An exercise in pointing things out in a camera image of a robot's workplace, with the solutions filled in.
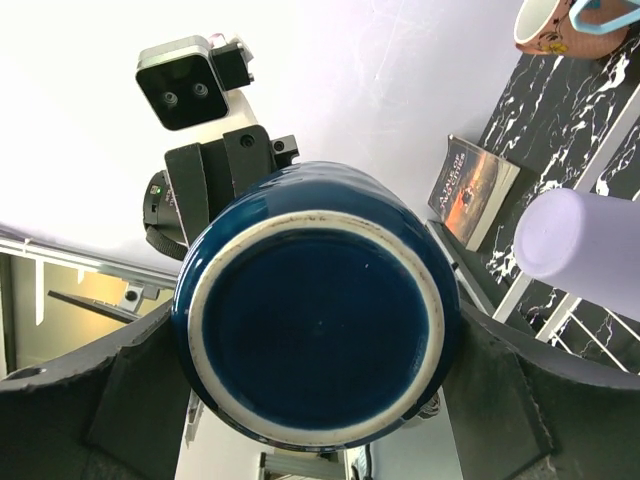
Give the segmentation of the light blue ceramic mug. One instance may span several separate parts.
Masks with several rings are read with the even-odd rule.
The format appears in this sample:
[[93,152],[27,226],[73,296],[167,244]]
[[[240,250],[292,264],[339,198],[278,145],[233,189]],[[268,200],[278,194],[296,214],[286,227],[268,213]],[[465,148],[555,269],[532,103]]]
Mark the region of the light blue ceramic mug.
[[609,34],[639,21],[639,2],[571,1],[569,19],[572,27],[580,33]]

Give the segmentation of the dark blue ceramic mug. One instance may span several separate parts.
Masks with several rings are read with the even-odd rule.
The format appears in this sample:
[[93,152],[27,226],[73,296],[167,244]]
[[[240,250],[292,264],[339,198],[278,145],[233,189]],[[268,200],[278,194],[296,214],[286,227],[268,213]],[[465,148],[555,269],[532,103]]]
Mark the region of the dark blue ceramic mug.
[[333,162],[271,174],[197,238],[171,310],[197,396],[256,441],[371,443],[442,385],[462,330],[453,270],[416,215]]

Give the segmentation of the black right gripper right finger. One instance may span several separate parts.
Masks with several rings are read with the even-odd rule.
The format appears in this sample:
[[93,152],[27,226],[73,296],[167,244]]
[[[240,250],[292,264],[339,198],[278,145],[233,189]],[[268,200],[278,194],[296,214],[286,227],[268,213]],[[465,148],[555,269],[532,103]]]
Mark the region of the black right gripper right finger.
[[444,396],[466,479],[636,479],[639,378],[462,305]]

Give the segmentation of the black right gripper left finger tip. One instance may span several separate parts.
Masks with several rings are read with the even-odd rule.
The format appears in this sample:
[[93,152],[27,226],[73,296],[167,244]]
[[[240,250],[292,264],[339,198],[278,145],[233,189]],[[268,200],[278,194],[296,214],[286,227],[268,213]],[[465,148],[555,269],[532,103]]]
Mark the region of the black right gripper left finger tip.
[[2,380],[2,478],[174,477],[190,387],[170,306]]

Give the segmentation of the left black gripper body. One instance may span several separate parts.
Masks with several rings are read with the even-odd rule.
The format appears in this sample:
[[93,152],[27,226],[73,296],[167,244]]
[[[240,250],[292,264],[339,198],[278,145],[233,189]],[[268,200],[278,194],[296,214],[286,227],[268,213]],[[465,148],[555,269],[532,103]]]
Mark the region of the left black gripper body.
[[174,240],[185,246],[192,244],[227,205],[291,165],[298,155],[293,135],[271,138],[260,125],[167,151],[165,178],[175,211]]

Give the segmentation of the salmon pink floral mug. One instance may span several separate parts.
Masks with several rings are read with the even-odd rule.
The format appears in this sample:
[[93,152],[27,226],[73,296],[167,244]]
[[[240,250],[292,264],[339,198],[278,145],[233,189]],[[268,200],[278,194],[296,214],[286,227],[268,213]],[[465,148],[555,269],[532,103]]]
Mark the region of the salmon pink floral mug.
[[599,59],[620,47],[629,33],[624,25],[611,32],[594,34],[577,30],[570,17],[575,1],[523,1],[515,20],[515,46],[531,55],[560,55],[576,59]]

